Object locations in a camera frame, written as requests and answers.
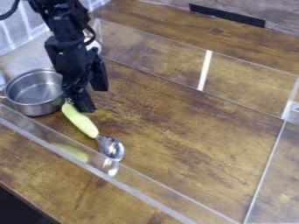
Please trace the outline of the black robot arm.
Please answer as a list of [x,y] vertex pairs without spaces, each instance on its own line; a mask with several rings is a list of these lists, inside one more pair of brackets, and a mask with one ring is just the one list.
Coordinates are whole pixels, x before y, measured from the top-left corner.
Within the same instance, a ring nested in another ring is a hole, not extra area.
[[108,73],[89,26],[89,14],[80,0],[29,0],[52,35],[44,43],[55,71],[63,76],[61,90],[79,112],[93,113],[96,106],[87,86],[108,91]]

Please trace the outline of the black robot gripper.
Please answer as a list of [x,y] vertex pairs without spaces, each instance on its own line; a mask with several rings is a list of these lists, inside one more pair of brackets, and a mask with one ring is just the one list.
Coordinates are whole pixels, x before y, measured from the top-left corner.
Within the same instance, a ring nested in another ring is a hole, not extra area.
[[61,89],[71,94],[73,106],[79,112],[93,113],[96,106],[85,89],[108,91],[108,72],[99,49],[87,49],[83,38],[60,42],[51,36],[44,43],[55,71],[63,76]]

